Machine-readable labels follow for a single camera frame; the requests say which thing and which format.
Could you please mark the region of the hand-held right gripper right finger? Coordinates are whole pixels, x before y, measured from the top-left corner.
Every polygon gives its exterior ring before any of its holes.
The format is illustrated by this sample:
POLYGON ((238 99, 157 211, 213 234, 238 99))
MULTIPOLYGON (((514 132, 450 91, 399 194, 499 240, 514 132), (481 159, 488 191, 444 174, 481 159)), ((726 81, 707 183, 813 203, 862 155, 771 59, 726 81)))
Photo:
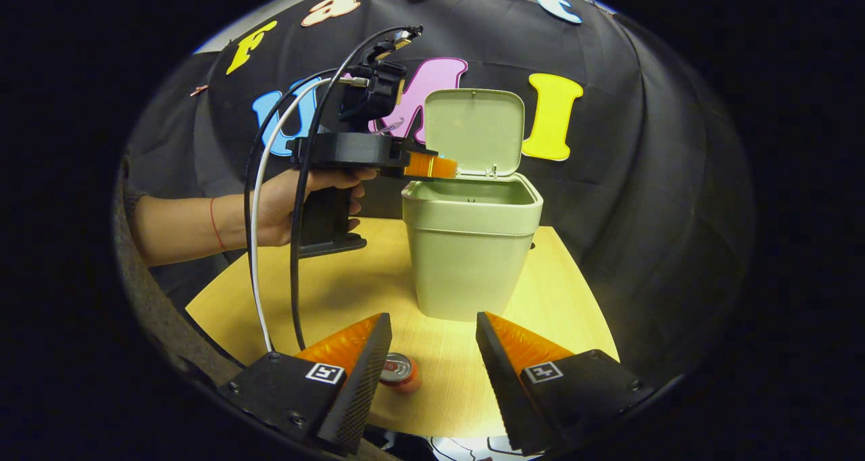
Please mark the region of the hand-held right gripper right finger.
POLYGON ((513 449, 577 451, 630 420, 657 393, 599 348, 575 353, 481 311, 476 342, 513 449))

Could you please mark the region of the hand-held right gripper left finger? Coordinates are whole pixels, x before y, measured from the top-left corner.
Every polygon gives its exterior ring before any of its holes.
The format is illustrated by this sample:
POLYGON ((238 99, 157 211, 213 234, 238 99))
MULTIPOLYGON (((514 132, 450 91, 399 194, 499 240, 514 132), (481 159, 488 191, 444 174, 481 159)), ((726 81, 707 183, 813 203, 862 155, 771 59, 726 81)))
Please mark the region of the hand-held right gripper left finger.
POLYGON ((218 393, 290 442, 354 455, 391 339, 389 314, 373 314, 299 353, 265 354, 219 386, 218 393))

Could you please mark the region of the red pop can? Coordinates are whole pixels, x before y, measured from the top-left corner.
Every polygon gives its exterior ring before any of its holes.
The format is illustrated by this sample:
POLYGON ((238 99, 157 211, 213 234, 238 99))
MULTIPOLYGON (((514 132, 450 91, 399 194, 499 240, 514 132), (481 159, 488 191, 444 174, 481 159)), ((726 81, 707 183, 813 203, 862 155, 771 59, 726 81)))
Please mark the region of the red pop can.
POLYGON ((402 394, 417 392, 422 386, 420 369, 415 360, 397 352, 387 354, 378 381, 402 394))

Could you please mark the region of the pale green desktop garbage bin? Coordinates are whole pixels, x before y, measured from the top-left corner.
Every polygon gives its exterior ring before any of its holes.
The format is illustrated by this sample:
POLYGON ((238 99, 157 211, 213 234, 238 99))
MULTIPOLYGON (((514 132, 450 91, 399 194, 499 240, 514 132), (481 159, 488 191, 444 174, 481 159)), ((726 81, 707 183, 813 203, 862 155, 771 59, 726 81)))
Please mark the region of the pale green desktop garbage bin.
POLYGON ((543 213, 543 196, 517 171, 524 104, 500 89, 439 89, 424 101, 424 144, 456 162, 453 178, 414 178, 402 218, 420 312, 472 322, 503 314, 543 213))

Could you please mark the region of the wooden desktop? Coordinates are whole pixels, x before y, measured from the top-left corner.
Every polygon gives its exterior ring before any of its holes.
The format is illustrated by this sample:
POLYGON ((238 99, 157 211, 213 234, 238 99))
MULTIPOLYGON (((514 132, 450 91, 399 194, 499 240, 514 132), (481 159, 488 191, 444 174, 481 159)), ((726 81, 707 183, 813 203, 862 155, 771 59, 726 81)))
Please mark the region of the wooden desktop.
MULTIPOLYGON (((308 346, 368 318, 389 313, 391 351, 415 360, 421 387, 402 394, 380 386, 370 424, 420 437, 495 437, 503 422, 476 344, 475 322, 420 312, 401 220, 362 218, 363 249, 299 262, 299 316, 308 346)), ((501 316, 574 353, 617 346, 590 286, 558 233, 541 226, 516 291, 501 316)), ((244 254, 186 307, 189 316, 244 365, 266 352, 244 254)), ((273 347, 299 351, 290 303, 289 248, 259 251, 262 307, 273 347)))

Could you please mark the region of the black backdrop cloth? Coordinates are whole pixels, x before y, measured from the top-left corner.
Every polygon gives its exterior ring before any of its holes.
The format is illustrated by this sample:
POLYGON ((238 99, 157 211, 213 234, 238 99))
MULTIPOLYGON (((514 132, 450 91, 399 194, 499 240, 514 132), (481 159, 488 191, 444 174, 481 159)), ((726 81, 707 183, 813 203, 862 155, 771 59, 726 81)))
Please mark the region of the black backdrop cloth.
POLYGON ((291 85, 336 67, 366 36, 421 24, 392 115, 424 141, 436 89, 519 95, 519 172, 608 320, 621 362, 665 383, 725 329, 755 220, 725 105, 653 33, 593 0, 293 0, 206 43, 157 90, 130 138, 130 184, 158 198, 240 193, 251 141, 291 85), (207 91, 189 97, 195 88, 207 91))

